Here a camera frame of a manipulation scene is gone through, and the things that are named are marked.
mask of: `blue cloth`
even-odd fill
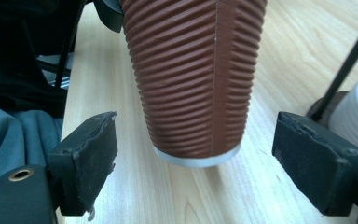
[[[46,166],[48,153],[61,139],[62,119],[40,110],[0,109],[0,176],[28,164]]]

